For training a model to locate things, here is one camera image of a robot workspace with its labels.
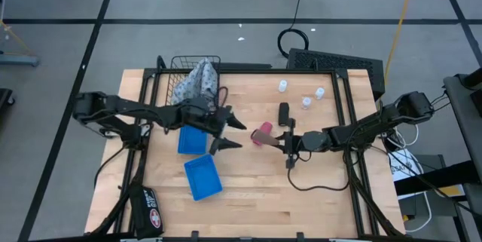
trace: black wire basket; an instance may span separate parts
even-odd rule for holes
[[[193,70],[197,64],[201,61],[207,59],[211,62],[212,67],[218,74],[218,86],[213,94],[215,101],[218,98],[219,91],[219,68],[221,65],[221,58],[218,56],[176,56],[171,59],[171,72],[169,72],[169,79],[167,82],[167,95],[166,95],[166,106],[171,106],[172,95],[174,93],[174,88],[177,84],[183,81],[191,70]]]

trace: cloth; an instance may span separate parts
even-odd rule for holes
[[[207,58],[201,60],[189,75],[180,81],[172,93],[171,103],[174,105],[185,99],[203,97],[213,108],[214,98],[218,92],[218,73]]]

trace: wooden tabletop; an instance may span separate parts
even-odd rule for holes
[[[139,98],[142,70],[125,70],[119,96]],[[286,92],[280,93],[279,81],[288,82]],[[365,70],[349,70],[349,80],[356,116],[363,118],[376,111],[368,74]],[[167,75],[161,75],[157,105],[166,100]],[[343,83],[340,83],[346,123],[349,114]],[[197,230],[201,237],[295,237],[302,231],[305,237],[357,237],[349,188],[345,191],[316,189],[297,191],[287,180],[286,156],[270,146],[258,147],[249,139],[251,132],[263,122],[273,124],[273,136],[287,127],[279,127],[279,103],[290,105],[290,117],[296,119],[295,133],[338,125],[334,92],[329,75],[256,75],[221,74],[221,86],[229,89],[227,105],[233,106],[236,117],[248,130],[226,127],[224,136],[241,143],[241,149],[220,151],[214,157],[221,177],[223,191],[201,201],[194,201],[185,175],[184,163],[196,158],[178,155],[178,130],[164,135],[162,128],[154,127],[149,143],[144,184],[157,192],[166,237],[189,237]],[[315,99],[318,87],[325,89],[322,100]],[[304,96],[312,98],[307,110],[301,108]],[[380,142],[374,143],[382,148]],[[103,161],[121,147],[119,139],[107,140]],[[298,161],[291,172],[299,187],[328,185],[343,187],[346,168],[341,152],[313,153],[308,162]],[[127,152],[119,155],[100,173],[94,192],[86,231],[96,228],[110,212],[120,190]],[[373,199],[385,216],[404,232],[400,207],[389,161],[376,149],[365,152]],[[366,206],[360,199],[365,233],[370,233]],[[127,230],[127,216],[123,231]]]

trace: blue plastic tray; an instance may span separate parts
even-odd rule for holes
[[[178,153],[183,155],[204,155],[208,136],[197,128],[185,125],[179,133]]]
[[[189,187],[195,201],[223,191],[218,171],[211,155],[203,155],[184,164]]]

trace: concrete floor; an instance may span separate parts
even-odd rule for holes
[[[108,19],[290,18],[297,0],[111,0]],[[457,0],[468,19],[482,18],[481,0]],[[7,0],[6,19],[95,19],[102,0]],[[403,0],[301,0],[299,18],[396,19]],[[449,0],[410,0],[407,18],[456,19]],[[93,49],[81,90],[117,93],[124,69],[152,67],[157,55],[216,54],[223,62],[286,66],[276,47],[286,24],[105,24]],[[0,133],[0,234],[16,240],[38,184],[77,75],[93,25],[14,24],[41,58],[37,68],[0,66],[0,87],[11,88],[17,104],[2,117]],[[300,24],[310,49],[384,60],[396,25]],[[482,26],[471,26],[482,40]],[[12,39],[3,51],[19,51]],[[284,48],[302,47],[287,35]],[[392,61],[384,101],[418,90],[429,98],[442,92],[442,79],[479,67],[460,24],[404,26]],[[71,121],[60,149],[31,239],[81,235],[93,193],[93,176],[104,141]],[[469,159],[452,109],[421,124],[414,154],[442,154],[447,164]],[[470,216],[472,239],[479,240]],[[410,222],[414,228],[419,222]],[[452,219],[433,219],[415,237],[457,240]]]

